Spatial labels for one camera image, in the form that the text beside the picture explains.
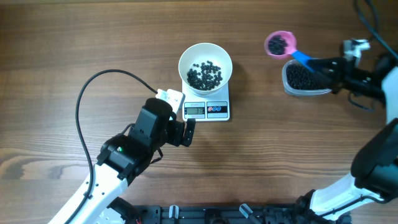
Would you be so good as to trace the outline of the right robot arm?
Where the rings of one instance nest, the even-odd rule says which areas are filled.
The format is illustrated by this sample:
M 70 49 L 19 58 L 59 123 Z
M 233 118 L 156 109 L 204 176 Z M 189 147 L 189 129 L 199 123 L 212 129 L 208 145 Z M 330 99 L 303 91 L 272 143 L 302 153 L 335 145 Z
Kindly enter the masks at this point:
M 297 199 L 293 223 L 342 223 L 342 216 L 367 203 L 397 198 L 397 59 L 381 57 L 373 72 L 343 57 L 312 59 L 307 65 L 333 93 L 342 89 L 380 101 L 386 125 L 355 156 L 350 173 Z

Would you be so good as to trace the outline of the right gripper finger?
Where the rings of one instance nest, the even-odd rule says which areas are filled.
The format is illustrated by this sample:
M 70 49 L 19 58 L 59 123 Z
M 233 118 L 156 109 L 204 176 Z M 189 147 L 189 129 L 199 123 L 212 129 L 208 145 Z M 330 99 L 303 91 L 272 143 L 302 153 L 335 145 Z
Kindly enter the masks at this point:
M 307 61 L 307 65 L 314 73 L 319 74 L 339 74 L 344 70 L 347 59 L 343 57 L 335 58 L 313 58 Z
M 336 71 L 315 71 L 314 76 L 317 79 L 317 82 L 327 89 L 331 90 L 332 94 L 339 93 L 344 84 L 341 79 L 341 73 Z

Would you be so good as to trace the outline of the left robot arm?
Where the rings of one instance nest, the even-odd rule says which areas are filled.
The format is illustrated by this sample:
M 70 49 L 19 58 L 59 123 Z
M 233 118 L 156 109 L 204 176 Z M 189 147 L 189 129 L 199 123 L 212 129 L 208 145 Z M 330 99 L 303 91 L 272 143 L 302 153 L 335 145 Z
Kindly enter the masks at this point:
M 164 144 L 191 145 L 196 121 L 175 117 L 166 101 L 149 98 L 137 121 L 102 145 L 92 174 L 51 223 L 140 223 L 139 214 L 120 195 L 157 162 L 154 153 Z

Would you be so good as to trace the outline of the pink scoop blue handle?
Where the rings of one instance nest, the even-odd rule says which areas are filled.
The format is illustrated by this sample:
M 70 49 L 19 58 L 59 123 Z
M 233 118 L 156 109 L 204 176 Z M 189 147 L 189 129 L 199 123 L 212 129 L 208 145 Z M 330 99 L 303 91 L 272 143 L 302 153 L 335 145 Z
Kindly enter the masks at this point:
M 292 56 L 310 72 L 314 72 L 308 65 L 308 61 L 312 58 L 298 51 L 296 46 L 297 41 L 293 33 L 284 30 L 271 33 L 264 42 L 264 49 L 270 57 L 282 60 Z

